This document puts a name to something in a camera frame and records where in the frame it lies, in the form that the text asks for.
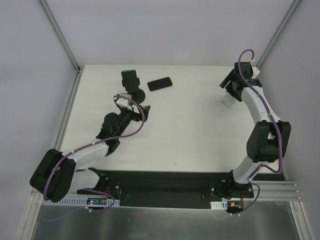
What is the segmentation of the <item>teal-edged black smartphone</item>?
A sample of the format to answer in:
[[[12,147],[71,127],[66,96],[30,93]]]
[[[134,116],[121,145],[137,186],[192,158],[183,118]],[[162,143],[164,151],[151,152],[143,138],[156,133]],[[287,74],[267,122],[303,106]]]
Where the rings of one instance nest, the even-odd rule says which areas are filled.
[[[135,92],[139,89],[140,81],[138,80],[136,70],[123,70],[121,72],[121,77],[122,86],[127,92]]]

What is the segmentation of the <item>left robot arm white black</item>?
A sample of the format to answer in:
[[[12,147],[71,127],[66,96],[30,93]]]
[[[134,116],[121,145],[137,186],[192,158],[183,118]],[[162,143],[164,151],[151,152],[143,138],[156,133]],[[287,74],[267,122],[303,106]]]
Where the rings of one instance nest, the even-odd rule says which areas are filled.
[[[95,169],[80,170],[84,165],[111,155],[125,138],[124,131],[131,122],[144,124],[151,109],[150,105],[119,106],[120,113],[108,113],[96,138],[81,147],[69,151],[49,149],[29,180],[31,187],[39,191],[44,200],[54,203],[62,200],[69,192],[89,189],[99,195],[105,191],[106,183]]]

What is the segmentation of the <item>black round-base phone stand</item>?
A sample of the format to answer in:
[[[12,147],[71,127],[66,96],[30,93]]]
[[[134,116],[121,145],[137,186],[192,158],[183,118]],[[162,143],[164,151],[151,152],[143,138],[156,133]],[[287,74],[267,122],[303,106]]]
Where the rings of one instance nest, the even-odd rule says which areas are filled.
[[[137,91],[127,91],[127,94],[131,95],[131,99],[133,101],[135,101],[137,104],[141,104],[145,98],[146,98],[146,94],[145,92],[140,89],[140,78],[138,77],[139,80],[139,86],[138,86],[138,90]]]

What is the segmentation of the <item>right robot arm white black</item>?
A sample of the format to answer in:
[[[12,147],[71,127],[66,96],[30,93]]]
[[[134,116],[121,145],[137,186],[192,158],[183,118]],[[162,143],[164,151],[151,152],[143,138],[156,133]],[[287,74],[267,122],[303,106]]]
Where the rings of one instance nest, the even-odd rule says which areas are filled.
[[[246,143],[246,157],[230,172],[225,184],[226,194],[233,198],[242,193],[261,168],[268,169],[270,163],[278,162],[275,172],[282,171],[291,134],[291,124],[282,121],[266,100],[258,73],[250,62],[236,62],[219,85],[226,91],[222,103],[229,108],[235,102],[245,103],[254,122]]]

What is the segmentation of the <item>black phone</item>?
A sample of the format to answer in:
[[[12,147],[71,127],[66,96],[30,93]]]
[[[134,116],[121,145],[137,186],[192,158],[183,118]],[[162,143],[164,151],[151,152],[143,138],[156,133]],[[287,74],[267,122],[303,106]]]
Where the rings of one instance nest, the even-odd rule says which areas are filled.
[[[170,77],[163,77],[160,79],[152,80],[147,83],[148,89],[151,92],[158,91],[164,88],[173,86],[173,82]]]

